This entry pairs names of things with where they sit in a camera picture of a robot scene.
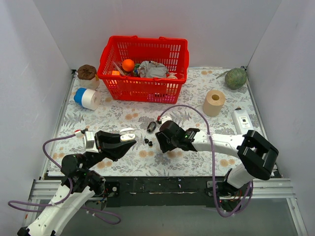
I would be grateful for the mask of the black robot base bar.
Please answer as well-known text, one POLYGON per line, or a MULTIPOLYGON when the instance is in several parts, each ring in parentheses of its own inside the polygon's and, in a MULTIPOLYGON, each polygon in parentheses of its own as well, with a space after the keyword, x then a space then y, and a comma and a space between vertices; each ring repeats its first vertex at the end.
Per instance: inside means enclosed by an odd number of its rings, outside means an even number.
POLYGON ((105 186, 87 207, 215 206, 211 177, 109 177, 105 186))

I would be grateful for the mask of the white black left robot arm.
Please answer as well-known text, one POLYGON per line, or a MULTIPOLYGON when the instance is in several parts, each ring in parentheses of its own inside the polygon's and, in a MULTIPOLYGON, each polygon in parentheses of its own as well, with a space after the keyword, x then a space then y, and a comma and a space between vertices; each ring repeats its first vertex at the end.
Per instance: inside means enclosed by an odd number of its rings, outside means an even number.
POLYGON ((118 161, 136 144, 132 128, 122 129, 118 134, 88 129, 76 130, 71 137, 83 140, 83 154, 69 154, 59 165, 64 178, 55 195, 44 210, 26 227, 18 231, 19 236, 59 236, 70 219, 95 196, 107 193, 105 178, 91 168, 108 158, 118 161))

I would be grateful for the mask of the white earbud charging case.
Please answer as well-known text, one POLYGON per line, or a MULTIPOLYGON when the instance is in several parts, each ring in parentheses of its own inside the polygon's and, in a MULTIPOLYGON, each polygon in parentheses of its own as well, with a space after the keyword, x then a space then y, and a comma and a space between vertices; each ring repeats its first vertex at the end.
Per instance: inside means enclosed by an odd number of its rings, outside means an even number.
POLYGON ((126 141, 132 141, 136 139, 135 135, 135 130, 133 128, 124 128, 121 129, 119 134, 120 134, 120 140, 121 142, 126 142, 126 141))

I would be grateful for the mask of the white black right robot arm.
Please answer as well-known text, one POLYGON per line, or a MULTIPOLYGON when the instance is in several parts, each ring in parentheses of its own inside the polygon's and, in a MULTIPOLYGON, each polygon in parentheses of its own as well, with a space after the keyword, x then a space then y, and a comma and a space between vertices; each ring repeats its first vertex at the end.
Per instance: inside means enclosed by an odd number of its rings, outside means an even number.
POLYGON ((236 194, 247 182, 268 180, 277 151, 267 145, 258 156, 260 145, 247 142, 243 135, 212 134, 197 128, 183 129, 173 121, 165 121, 154 136, 153 146, 142 139, 114 162, 108 158, 96 164, 104 177, 215 177, 225 176, 223 191, 236 194))

